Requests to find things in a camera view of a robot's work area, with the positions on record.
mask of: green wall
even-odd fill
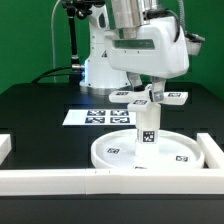
[[[178,10],[176,0],[163,2]],[[0,92],[13,84],[30,82],[52,68],[50,20],[55,3],[56,0],[0,0]],[[172,81],[201,83],[224,99],[222,6],[222,0],[213,4],[208,0],[185,0],[187,30],[206,37],[206,43],[200,56],[190,57],[191,67],[187,75]],[[69,65],[68,24],[62,7],[57,10],[55,24],[57,66]],[[89,52],[88,21],[78,21],[77,30],[83,61]]]

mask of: black cable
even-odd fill
[[[75,76],[75,75],[80,75],[80,72],[73,72],[73,73],[69,73],[69,74],[51,74],[51,75],[45,75],[45,76],[42,76],[42,77],[39,77],[38,79],[36,79],[36,83],[38,83],[38,81],[40,81],[41,79],[43,78],[48,78],[48,77],[54,77],[54,76]]]
[[[167,11],[169,14],[171,14],[171,15],[175,18],[175,20],[176,20],[177,32],[176,32],[176,36],[175,36],[175,38],[174,38],[174,42],[177,42],[177,40],[178,40],[178,38],[179,38],[179,36],[180,36],[180,21],[179,21],[179,17],[178,17],[178,15],[177,15],[174,11],[172,11],[172,10],[167,9],[166,11]]]
[[[167,16],[168,14],[171,14],[175,18],[175,21],[176,21],[177,31],[176,31],[176,36],[174,38],[174,42],[176,42],[180,36],[180,21],[179,21],[178,15],[175,12],[169,9],[148,10],[144,13],[144,16],[145,16],[145,19],[155,19],[158,17]]]
[[[47,77],[47,75],[54,73],[54,72],[58,72],[58,71],[62,71],[62,70],[66,70],[66,69],[72,69],[71,66],[63,66],[63,67],[58,67],[58,68],[54,68],[51,69],[49,71],[44,72],[43,74],[41,74],[40,76],[38,76],[37,78],[35,78],[32,83],[38,83],[38,81],[44,77]]]

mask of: black surface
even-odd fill
[[[162,105],[161,129],[196,138],[208,132],[224,147],[224,102],[192,83],[168,83],[187,91],[184,106]],[[0,95],[0,133],[10,133],[13,150],[1,169],[87,168],[89,149],[103,134],[134,126],[62,126],[69,109],[126,108],[108,97],[81,93],[67,84],[19,84]]]
[[[161,129],[196,138],[208,132],[224,146],[224,102],[200,85],[168,83],[188,91],[184,106],[162,106]],[[20,84],[0,95],[0,133],[13,150],[1,169],[87,168],[99,136],[120,127],[63,127],[69,109],[125,108],[107,97],[66,84]],[[0,197],[0,223],[223,223],[224,195],[69,195]]]

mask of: white sheet of paper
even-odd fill
[[[136,114],[121,109],[69,110],[63,125],[135,125]]]

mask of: white robot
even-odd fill
[[[187,33],[176,14],[158,0],[90,2],[96,7],[91,8],[91,54],[81,88],[92,93],[112,92],[111,102],[129,103],[128,111],[136,113],[137,128],[97,139],[91,148],[93,165],[203,167],[204,155],[195,141],[159,129],[160,104],[183,105],[188,97],[187,92],[164,92],[166,79],[187,72],[188,54],[198,54],[204,39]],[[143,87],[140,74],[149,75],[152,83]],[[134,91],[121,90],[130,84]]]

